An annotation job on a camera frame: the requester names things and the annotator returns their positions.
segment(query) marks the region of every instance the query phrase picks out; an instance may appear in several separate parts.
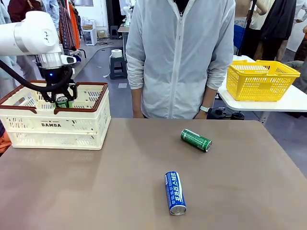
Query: blue can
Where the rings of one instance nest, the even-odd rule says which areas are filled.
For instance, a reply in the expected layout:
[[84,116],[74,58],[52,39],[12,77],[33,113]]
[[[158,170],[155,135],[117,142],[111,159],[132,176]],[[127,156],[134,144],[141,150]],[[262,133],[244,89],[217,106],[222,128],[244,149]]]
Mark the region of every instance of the blue can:
[[164,176],[168,209],[172,215],[182,215],[186,212],[186,202],[182,193],[179,174],[170,171]]

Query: wristwatch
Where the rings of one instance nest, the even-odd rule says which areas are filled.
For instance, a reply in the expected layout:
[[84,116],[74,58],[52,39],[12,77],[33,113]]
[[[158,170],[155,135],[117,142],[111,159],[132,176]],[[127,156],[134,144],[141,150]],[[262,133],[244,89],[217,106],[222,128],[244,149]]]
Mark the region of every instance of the wristwatch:
[[211,111],[212,111],[212,108],[206,108],[206,107],[204,107],[204,106],[201,106],[201,107],[200,107],[200,110],[204,111],[205,113],[210,114]]

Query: cardboard box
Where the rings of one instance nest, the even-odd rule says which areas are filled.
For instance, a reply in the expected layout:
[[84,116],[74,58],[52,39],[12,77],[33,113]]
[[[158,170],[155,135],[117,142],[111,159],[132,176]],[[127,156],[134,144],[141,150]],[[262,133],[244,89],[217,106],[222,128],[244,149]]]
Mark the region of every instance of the cardboard box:
[[97,31],[97,35],[98,35],[98,38],[105,38],[105,37],[107,37],[105,30],[98,30]]
[[82,28],[83,28],[83,30],[92,30],[93,25],[83,25]]

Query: yellow plastic shopping basket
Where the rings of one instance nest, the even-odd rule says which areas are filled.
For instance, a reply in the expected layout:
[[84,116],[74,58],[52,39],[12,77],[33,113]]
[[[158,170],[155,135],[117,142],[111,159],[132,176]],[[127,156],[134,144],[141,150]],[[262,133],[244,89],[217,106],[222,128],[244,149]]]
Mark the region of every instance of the yellow plastic shopping basket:
[[278,61],[234,61],[227,74],[228,92],[237,101],[275,102],[300,73]]

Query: white paper on floor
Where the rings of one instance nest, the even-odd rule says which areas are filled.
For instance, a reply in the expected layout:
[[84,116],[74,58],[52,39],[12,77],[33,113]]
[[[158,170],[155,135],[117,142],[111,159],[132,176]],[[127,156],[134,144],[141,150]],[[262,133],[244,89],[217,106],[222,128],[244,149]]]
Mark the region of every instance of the white paper on floor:
[[127,83],[120,83],[118,84],[119,88],[126,88],[127,87]]

